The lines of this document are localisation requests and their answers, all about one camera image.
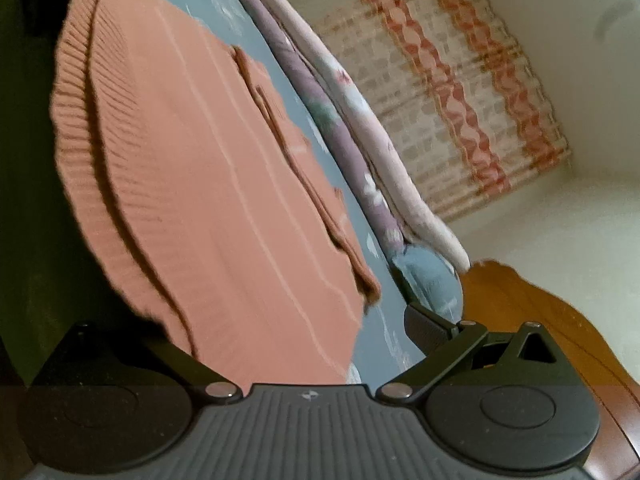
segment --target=wooden furniture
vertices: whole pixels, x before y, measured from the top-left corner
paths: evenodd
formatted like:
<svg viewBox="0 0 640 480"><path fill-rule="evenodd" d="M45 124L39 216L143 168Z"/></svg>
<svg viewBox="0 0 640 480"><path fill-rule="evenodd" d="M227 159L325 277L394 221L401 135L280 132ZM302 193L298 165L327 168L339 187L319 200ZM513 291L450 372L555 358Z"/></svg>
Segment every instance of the wooden furniture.
<svg viewBox="0 0 640 480"><path fill-rule="evenodd" d="M595 327L571 305L497 262L474 264L462 286L465 319L494 332L516 332L528 320L545 325L600 406L600 433L585 468L596 480L638 478L640 386Z"/></svg>

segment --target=folded sweater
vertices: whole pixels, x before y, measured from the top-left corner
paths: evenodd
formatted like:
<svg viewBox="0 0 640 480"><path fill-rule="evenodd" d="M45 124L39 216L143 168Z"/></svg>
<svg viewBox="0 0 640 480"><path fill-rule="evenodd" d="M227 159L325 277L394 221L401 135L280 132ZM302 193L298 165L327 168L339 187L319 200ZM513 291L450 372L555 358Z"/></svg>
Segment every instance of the folded sweater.
<svg viewBox="0 0 640 480"><path fill-rule="evenodd" d="M133 309L245 390L343 383L380 285L264 68L166 0L71 0L56 60L60 174Z"/></svg>

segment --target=blue pillow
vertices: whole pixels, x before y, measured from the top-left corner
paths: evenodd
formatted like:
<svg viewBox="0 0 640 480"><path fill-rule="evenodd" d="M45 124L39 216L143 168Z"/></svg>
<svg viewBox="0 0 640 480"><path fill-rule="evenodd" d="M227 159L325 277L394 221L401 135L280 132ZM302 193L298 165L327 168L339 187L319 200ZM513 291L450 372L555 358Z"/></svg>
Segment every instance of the blue pillow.
<svg viewBox="0 0 640 480"><path fill-rule="evenodd" d="M391 259L412 301L457 323L462 319L462 285L453 266L427 247L410 244Z"/></svg>

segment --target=dark green wall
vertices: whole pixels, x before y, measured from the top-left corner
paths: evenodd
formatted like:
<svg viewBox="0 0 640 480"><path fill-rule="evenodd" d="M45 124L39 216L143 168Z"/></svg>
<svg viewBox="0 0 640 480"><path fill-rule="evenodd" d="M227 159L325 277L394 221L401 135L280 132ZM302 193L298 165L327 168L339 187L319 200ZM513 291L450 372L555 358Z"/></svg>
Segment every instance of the dark green wall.
<svg viewBox="0 0 640 480"><path fill-rule="evenodd" d="M0 336L29 383L76 321L130 312L87 250L54 164L52 42L25 36L0 0Z"/></svg>

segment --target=metal rivet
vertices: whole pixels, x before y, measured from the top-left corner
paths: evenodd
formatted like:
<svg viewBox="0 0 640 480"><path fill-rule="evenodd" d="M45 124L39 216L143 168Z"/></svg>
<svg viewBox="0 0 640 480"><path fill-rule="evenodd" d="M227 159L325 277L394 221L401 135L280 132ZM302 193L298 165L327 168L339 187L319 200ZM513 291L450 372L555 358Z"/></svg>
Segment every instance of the metal rivet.
<svg viewBox="0 0 640 480"><path fill-rule="evenodd" d="M407 399L414 392L411 386L402 383L387 383L380 392L388 399Z"/></svg>
<svg viewBox="0 0 640 480"><path fill-rule="evenodd" d="M208 396L215 397L217 399L228 399L236 394L235 384L227 383L226 381L220 381L217 383L209 384L204 391Z"/></svg>

